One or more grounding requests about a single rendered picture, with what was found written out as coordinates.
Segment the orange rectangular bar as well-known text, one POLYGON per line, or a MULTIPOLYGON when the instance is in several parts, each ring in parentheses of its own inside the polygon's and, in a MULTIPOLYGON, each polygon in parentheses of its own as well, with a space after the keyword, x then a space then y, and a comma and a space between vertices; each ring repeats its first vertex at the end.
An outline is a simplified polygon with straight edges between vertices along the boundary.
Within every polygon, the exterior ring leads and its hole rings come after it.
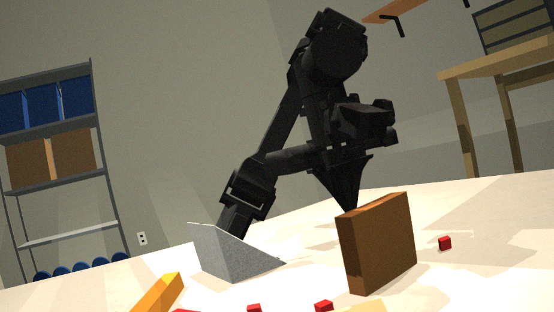
POLYGON ((168 312, 183 288, 179 271, 163 274, 129 312, 168 312))

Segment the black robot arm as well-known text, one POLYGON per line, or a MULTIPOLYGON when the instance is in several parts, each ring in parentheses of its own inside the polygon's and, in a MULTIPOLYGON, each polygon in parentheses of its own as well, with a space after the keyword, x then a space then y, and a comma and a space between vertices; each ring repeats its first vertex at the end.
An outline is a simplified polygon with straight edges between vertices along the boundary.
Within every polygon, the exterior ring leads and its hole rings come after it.
MULTIPOLYGON (((243 240, 253 219, 265 220, 276 199, 274 186, 278 180, 278 176, 266 177, 266 154, 283 149, 303 106, 302 99, 345 89, 343 82, 368 56, 365 31, 365 26, 329 7, 317 12, 288 62, 288 89, 256 153, 243 160, 239 170, 234 169, 221 195, 219 202, 225 206, 216 223, 221 230, 243 240), (234 197, 226 193, 228 187, 234 197)), ((395 123, 392 101, 374 99, 372 104, 362 104, 358 94, 349 96, 350 101, 339 101, 337 93, 328 94, 329 107, 323 115, 325 135, 341 131, 357 140, 386 138, 387 127, 395 123)))

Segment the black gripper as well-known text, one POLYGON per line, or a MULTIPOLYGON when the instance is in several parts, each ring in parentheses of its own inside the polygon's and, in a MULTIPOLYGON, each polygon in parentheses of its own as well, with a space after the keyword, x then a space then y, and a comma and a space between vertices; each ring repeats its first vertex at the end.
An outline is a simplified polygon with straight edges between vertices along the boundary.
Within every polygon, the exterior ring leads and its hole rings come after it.
POLYGON ((374 154, 368 149, 398 144, 396 130, 388 126, 386 138, 353 139, 338 131, 325 135, 324 111, 329 107, 328 94, 338 94, 339 101, 350 101, 345 89, 310 95, 302 99, 300 117, 306 116, 311 140, 306 144, 267 153, 264 170, 267 178, 290 175, 302 171, 313 174, 334 197, 344 212, 357 208, 362 170, 374 154), (341 143, 345 143, 343 145, 341 143), (327 149, 332 146, 332 149, 327 149))

